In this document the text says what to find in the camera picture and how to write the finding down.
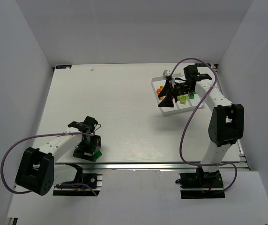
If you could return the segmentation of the green long lego brick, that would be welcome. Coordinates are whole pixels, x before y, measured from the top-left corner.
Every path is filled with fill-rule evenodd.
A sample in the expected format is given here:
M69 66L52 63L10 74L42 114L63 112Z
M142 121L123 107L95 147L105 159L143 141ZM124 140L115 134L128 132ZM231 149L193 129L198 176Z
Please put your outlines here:
M96 151L94 154L93 154L93 159L94 161L96 161L97 159L99 159L100 157L102 156L102 152L100 150Z

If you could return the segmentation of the light green lego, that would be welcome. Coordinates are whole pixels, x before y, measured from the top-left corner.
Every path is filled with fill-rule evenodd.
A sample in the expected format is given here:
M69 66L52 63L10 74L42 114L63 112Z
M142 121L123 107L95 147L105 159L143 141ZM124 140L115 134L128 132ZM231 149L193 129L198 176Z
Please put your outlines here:
M179 97L178 97L178 101L179 101L181 104L186 104L187 96L185 96L185 95L179 96Z

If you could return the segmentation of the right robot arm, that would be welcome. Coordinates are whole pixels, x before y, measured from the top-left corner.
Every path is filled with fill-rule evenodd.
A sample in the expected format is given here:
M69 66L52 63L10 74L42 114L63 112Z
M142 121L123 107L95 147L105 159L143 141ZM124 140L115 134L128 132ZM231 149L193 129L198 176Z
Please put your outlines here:
M195 64L184 68L184 78L172 77L168 71L164 71L163 78L164 87L157 95L161 99L158 107L173 108L178 96L196 93L211 110L210 143L199 167L205 173L215 173L228 149L243 136L244 107L229 101L215 87L215 80L209 74L201 74Z

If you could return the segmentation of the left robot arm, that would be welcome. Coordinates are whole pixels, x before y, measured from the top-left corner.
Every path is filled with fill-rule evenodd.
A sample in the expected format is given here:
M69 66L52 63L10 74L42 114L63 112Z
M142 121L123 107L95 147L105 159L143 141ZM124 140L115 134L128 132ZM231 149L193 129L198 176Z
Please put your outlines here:
M101 157L101 136L95 131L98 121L87 116L83 122L72 121L62 133L45 145L28 147L23 155L15 183L29 191L44 196L51 189L56 162L70 149L73 157L96 162Z

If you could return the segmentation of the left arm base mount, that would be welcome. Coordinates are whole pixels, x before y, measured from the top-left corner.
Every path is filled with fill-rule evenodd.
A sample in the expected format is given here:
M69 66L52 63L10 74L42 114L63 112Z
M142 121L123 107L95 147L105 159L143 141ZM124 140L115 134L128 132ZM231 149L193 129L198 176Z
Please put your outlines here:
M54 196L98 196L103 181L103 173L84 169L77 164L55 166Z

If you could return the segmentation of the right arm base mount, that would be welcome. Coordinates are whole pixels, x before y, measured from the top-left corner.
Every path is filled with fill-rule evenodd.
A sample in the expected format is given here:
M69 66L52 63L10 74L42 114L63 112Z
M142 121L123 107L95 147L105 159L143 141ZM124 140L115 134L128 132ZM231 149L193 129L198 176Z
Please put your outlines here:
M220 172L203 180L196 173L180 173L175 183L180 185L181 199L224 199L225 191Z

